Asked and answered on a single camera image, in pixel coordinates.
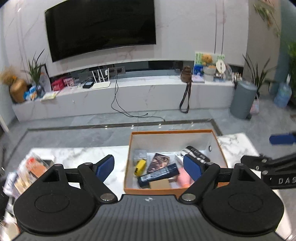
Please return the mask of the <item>black cosmetic tube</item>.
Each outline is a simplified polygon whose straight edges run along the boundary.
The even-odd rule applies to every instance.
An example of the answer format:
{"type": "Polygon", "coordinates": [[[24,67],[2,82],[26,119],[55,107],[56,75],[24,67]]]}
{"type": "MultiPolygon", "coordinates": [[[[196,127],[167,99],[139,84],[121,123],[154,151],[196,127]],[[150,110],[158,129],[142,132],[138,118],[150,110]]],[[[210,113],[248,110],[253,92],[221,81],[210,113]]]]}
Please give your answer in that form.
{"type": "Polygon", "coordinates": [[[153,171],[151,173],[138,177],[138,185],[141,188],[147,187],[150,182],[162,179],[168,179],[179,175],[178,166],[176,163],[170,164],[164,168],[153,171]]]}

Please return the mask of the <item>red gift box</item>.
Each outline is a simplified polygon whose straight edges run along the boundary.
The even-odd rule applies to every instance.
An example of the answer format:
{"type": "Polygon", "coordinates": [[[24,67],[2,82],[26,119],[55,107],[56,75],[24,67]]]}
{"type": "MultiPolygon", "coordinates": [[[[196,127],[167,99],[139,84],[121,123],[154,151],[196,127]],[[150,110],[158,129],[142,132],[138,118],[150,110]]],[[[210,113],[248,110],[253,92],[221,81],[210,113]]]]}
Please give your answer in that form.
{"type": "Polygon", "coordinates": [[[53,91],[60,91],[65,87],[63,79],[57,79],[51,85],[53,91]]]}

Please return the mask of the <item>blue water bottle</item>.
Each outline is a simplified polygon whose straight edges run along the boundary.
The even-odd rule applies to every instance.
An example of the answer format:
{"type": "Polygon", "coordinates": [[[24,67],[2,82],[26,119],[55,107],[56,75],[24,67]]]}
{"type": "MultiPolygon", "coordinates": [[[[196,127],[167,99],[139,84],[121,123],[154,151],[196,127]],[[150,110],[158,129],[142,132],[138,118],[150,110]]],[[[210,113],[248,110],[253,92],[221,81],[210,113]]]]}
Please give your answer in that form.
{"type": "Polygon", "coordinates": [[[281,82],[274,98],[274,104],[279,108],[285,108],[291,98],[292,89],[290,87],[290,78],[288,74],[285,82],[281,82]]]}

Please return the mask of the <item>orange cardboard box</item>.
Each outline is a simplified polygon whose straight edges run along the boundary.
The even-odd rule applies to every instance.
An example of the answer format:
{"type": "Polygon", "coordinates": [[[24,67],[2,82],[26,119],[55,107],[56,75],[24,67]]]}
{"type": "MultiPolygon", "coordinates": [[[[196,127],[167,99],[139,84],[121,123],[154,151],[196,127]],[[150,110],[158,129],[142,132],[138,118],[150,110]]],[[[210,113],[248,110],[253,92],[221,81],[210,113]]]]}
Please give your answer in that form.
{"type": "Polygon", "coordinates": [[[199,152],[218,164],[227,168],[227,162],[213,130],[177,130],[177,131],[144,131],[132,132],[129,141],[128,158],[126,163],[124,191],[126,194],[135,195],[163,195],[173,194],[180,196],[185,187],[175,180],[170,183],[169,189],[141,188],[134,174],[136,157],[144,153],[147,158],[146,168],[155,154],[169,157],[168,164],[175,163],[182,168],[181,151],[187,146],[196,148],[199,152]]]}

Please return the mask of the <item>green potted plant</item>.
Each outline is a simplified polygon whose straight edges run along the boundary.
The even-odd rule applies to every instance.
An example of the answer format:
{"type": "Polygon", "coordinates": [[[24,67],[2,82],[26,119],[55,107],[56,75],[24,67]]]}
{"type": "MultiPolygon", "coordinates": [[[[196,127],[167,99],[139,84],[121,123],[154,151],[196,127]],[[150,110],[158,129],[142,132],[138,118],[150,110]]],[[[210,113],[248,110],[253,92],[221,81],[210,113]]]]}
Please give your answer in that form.
{"type": "Polygon", "coordinates": [[[43,54],[44,49],[42,52],[36,57],[34,54],[32,60],[28,60],[28,70],[23,70],[23,72],[28,73],[36,86],[36,93],[39,98],[42,98],[45,95],[44,87],[40,84],[40,77],[42,73],[42,63],[39,63],[39,59],[43,54]]]}

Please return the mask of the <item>dark brown printed box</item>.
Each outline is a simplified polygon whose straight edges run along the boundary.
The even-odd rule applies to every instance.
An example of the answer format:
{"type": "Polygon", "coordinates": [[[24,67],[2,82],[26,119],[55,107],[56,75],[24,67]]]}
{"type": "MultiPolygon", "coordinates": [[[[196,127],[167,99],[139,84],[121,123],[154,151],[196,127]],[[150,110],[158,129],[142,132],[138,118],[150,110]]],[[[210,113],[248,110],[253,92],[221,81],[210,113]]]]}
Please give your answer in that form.
{"type": "Polygon", "coordinates": [[[161,168],[164,168],[168,165],[169,162],[170,162],[169,156],[155,153],[155,155],[152,158],[152,161],[150,162],[150,164],[147,168],[147,173],[152,173],[152,172],[157,171],[161,168]]]}

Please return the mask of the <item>white wifi router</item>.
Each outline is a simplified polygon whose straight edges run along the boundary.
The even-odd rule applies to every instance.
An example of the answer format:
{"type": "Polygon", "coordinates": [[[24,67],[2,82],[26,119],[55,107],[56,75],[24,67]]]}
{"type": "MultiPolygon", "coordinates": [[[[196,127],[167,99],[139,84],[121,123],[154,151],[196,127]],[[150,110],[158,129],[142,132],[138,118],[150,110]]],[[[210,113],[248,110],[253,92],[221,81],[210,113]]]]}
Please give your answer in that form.
{"type": "Polygon", "coordinates": [[[95,71],[92,71],[92,75],[94,79],[92,89],[103,89],[110,86],[109,68],[107,68],[104,73],[101,69],[98,69],[97,75],[95,75],[95,71]]]}

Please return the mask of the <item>yellow tape measure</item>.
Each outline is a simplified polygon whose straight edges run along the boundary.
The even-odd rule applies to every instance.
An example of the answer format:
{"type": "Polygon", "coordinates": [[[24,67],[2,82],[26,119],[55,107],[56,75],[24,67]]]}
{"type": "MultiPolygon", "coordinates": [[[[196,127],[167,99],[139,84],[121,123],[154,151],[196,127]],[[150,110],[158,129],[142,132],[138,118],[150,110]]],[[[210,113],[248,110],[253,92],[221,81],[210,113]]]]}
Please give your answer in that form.
{"type": "Polygon", "coordinates": [[[145,159],[139,160],[135,166],[135,171],[134,171],[135,176],[137,177],[141,176],[146,168],[146,165],[147,165],[147,161],[145,159]]]}

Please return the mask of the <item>green plant right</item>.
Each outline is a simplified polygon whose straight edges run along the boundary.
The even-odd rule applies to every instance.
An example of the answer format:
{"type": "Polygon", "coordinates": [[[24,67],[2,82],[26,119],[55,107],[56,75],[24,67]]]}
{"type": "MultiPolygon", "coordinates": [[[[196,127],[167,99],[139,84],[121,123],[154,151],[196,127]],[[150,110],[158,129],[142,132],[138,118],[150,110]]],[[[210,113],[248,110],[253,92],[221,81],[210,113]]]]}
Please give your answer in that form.
{"type": "Polygon", "coordinates": [[[262,70],[259,71],[258,63],[253,64],[250,59],[250,56],[247,53],[245,56],[243,56],[243,58],[245,60],[247,68],[251,74],[251,83],[254,84],[257,88],[255,98],[259,99],[259,97],[260,97],[259,90],[262,87],[262,85],[264,84],[267,74],[273,70],[276,70],[277,66],[267,69],[267,65],[270,63],[270,58],[268,58],[268,60],[266,61],[266,63],[262,67],[262,70]]]}

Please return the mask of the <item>grey trash bin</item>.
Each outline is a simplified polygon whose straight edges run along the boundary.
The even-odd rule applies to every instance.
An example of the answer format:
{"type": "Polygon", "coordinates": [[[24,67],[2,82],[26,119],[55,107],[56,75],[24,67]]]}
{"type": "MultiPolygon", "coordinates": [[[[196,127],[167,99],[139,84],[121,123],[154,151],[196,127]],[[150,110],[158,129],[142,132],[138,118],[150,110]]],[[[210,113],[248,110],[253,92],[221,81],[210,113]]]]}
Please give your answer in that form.
{"type": "Polygon", "coordinates": [[[230,106],[230,113],[241,120],[248,119],[257,87],[248,81],[238,81],[230,106]]]}

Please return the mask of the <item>white tv console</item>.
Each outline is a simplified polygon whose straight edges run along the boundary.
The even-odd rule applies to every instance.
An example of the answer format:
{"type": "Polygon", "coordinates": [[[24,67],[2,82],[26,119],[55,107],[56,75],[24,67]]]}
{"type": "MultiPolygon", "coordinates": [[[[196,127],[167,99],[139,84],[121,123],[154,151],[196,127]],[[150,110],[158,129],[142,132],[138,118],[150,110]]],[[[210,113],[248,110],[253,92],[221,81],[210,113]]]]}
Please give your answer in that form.
{"type": "Polygon", "coordinates": [[[112,80],[107,88],[65,88],[52,100],[15,104],[19,121],[68,116],[127,112],[177,110],[186,84],[179,76],[145,76],[112,80]]]}

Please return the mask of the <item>teddy bear toy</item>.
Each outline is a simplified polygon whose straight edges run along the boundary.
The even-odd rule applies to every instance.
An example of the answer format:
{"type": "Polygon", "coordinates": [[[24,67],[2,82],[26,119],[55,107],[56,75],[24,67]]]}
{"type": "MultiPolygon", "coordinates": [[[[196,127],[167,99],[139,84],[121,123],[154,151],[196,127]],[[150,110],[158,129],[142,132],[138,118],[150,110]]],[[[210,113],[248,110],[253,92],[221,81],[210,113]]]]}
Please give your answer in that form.
{"type": "Polygon", "coordinates": [[[203,66],[208,66],[213,63],[212,56],[210,54],[203,54],[201,56],[201,63],[203,66]]]}

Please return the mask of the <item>pink rectangular box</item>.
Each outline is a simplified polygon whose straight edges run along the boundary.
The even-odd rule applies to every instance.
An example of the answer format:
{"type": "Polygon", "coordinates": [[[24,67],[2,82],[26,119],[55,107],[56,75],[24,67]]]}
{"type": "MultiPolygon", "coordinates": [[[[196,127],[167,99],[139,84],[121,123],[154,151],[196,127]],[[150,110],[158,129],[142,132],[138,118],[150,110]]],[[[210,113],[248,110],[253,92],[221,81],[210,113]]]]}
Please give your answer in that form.
{"type": "Polygon", "coordinates": [[[177,184],[180,188],[188,188],[193,183],[192,178],[184,168],[178,168],[179,175],[177,176],[177,184]]]}

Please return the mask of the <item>black television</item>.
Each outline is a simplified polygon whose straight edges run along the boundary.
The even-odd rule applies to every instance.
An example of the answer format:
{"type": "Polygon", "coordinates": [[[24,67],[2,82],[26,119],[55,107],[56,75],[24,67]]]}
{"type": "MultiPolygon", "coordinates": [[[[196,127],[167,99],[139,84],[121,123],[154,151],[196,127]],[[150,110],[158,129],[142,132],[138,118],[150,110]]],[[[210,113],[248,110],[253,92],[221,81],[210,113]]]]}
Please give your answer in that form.
{"type": "Polygon", "coordinates": [[[45,11],[45,22],[53,62],[156,44],[154,1],[63,1],[45,11]]]}

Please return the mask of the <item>gold vase with dried flowers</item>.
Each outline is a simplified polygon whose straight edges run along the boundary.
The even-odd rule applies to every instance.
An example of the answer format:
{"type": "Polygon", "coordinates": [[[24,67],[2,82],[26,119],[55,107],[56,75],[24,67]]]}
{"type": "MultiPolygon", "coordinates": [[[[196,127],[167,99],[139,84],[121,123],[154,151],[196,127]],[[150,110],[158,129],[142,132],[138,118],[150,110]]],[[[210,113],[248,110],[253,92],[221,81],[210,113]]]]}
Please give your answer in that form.
{"type": "Polygon", "coordinates": [[[10,96],[15,103],[25,102],[24,94],[28,90],[27,82],[18,78],[12,67],[7,67],[1,72],[1,84],[8,86],[10,96]]]}

